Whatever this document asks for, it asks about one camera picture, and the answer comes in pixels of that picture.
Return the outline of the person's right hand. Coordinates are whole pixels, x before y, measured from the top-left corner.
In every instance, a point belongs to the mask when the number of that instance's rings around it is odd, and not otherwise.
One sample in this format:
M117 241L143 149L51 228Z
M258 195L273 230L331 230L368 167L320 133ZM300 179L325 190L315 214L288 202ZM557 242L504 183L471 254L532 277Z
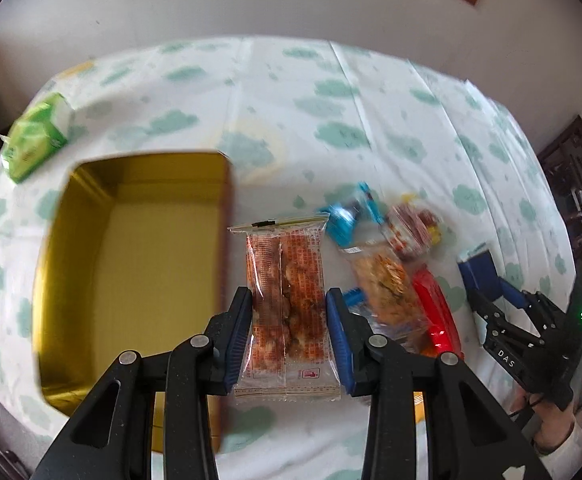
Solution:
M527 393L521 390L512 401L512 411L522 410L526 405L530 405L541 421L540 428L533 436L534 444L543 453L556 451L567 441L576 426L573 403L561 410L555 403L546 400L541 393Z

